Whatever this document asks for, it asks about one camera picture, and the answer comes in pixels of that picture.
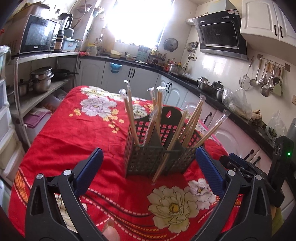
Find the left hand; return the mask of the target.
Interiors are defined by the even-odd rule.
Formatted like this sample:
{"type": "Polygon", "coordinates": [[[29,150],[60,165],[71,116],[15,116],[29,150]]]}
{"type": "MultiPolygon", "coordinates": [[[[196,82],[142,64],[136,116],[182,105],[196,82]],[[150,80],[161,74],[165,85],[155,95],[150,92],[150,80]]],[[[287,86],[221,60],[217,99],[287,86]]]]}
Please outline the left hand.
{"type": "Polygon", "coordinates": [[[109,241],[120,241],[119,233],[115,229],[114,221],[111,218],[107,220],[102,233],[109,241]]]}

